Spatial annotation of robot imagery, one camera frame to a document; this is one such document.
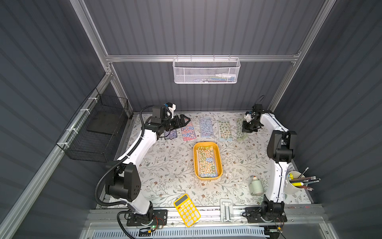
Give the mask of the purple sticker sheet black border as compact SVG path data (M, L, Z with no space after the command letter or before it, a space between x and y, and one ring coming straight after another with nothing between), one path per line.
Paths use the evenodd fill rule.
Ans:
M168 139L168 140L172 140L172 139L175 139L175 138L178 137L176 129L173 129L173 130L170 130L170 131L165 131L164 135L165 135L165 139Z

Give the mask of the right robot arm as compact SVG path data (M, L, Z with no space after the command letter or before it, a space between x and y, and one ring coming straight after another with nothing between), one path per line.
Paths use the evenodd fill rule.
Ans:
M245 113L242 132L253 133L262 128L270 134L266 153L271 164L271 176L260 215L269 221L284 212L287 169L295 156L297 134L283 126L271 110L264 109L261 104L255 104Z

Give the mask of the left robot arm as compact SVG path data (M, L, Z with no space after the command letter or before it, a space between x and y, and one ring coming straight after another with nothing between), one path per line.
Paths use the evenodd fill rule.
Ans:
M126 205L134 214L151 220L153 206L140 192L138 168L148 150L163 138L164 132L172 132L191 122L183 114L175 115L175 110L176 105L168 102L161 106L149 105L140 111L140 135L126 152L108 166L95 186L94 197L98 205Z

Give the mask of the pale blue jewel sticker sheet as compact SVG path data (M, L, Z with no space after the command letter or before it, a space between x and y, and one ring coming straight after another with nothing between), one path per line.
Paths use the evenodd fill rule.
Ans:
M211 138L214 136L213 123L211 118L200 119L200 131L201 131L201 137L203 138Z

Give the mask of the orange tiny animal sticker sheet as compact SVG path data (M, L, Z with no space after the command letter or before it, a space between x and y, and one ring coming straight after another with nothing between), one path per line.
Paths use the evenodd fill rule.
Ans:
M201 146L197 149L198 173L201 178L218 176L215 153L212 146Z

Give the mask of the green dinosaur sticker sheet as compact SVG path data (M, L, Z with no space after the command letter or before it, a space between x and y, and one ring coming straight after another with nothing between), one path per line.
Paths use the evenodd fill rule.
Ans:
M219 120L218 129L220 141L233 141L231 124L228 120Z

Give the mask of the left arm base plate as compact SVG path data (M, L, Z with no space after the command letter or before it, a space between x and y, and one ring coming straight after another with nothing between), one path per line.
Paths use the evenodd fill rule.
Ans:
M125 216L128 227L165 226L167 225L168 210L149 210L146 215L129 213Z

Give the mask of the yellow storage tray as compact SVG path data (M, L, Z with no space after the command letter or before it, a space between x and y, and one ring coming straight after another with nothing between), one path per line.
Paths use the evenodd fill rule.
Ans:
M194 145L196 177L202 181L217 180L222 176L220 151L215 142L198 142Z

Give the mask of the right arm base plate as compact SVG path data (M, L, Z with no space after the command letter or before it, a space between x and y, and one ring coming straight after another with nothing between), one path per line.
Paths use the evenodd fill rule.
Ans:
M283 209L279 207L261 208L261 207L246 207L243 217L248 223L286 223L287 216Z

